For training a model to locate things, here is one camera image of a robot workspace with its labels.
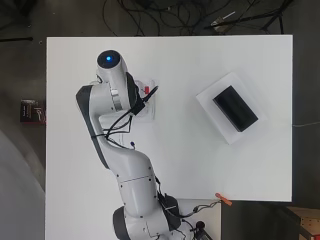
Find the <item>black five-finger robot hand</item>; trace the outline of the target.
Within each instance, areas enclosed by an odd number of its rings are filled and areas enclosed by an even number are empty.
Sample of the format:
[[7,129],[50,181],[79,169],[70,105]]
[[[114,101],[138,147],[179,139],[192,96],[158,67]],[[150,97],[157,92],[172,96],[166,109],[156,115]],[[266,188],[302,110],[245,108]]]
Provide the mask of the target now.
[[145,97],[141,97],[139,94],[139,87],[135,84],[132,75],[127,72],[127,90],[128,90],[128,98],[130,109],[129,112],[137,115],[142,111],[142,109],[146,106],[146,102],[155,94],[158,90],[158,87],[155,86]]

